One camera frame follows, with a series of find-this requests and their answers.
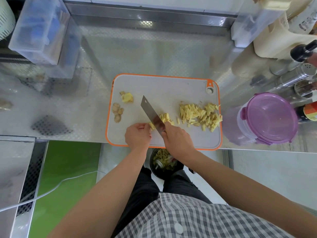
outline checkered shirt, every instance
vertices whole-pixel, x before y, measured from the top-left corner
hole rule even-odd
[[[117,236],[130,237],[293,237],[270,222],[223,204],[160,193]]]

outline kitchen knife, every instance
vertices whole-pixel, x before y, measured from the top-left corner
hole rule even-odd
[[[143,108],[144,112],[149,117],[151,122],[154,124],[159,134],[162,136],[162,132],[165,131],[165,124],[157,115],[157,113],[152,108],[151,104],[149,103],[149,101],[146,99],[145,96],[143,96],[142,98],[141,107]]]

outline green panel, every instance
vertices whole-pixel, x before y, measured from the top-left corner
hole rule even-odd
[[[50,141],[38,196],[60,181],[98,169],[100,143]],[[97,172],[64,181],[35,203],[29,238],[46,237],[65,214],[96,184]]]

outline forearm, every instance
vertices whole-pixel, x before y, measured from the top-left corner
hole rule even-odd
[[[134,150],[105,175],[62,219],[49,238],[110,237],[145,161]]]
[[[317,218],[284,196],[196,150],[181,161],[229,205],[264,218],[295,237],[317,237]]]

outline cutting board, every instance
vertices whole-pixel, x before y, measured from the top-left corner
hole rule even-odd
[[[120,92],[131,93],[133,103],[123,103]],[[201,104],[203,108],[207,103],[220,105],[219,87],[210,79],[151,76],[141,74],[119,74],[113,80],[109,103],[108,119],[106,126],[106,139],[111,145],[127,146],[125,143],[125,131],[130,125],[138,122],[148,123],[149,118],[141,108],[143,95],[147,98],[158,115],[169,113],[175,126],[179,126],[190,134],[194,146],[199,150],[216,150],[222,143],[221,125],[214,132],[208,128],[202,131],[201,127],[187,124],[177,124],[179,116],[179,104]],[[114,122],[112,104],[119,103],[124,108],[119,123]],[[164,148],[164,141],[157,130],[152,131],[151,148]]]

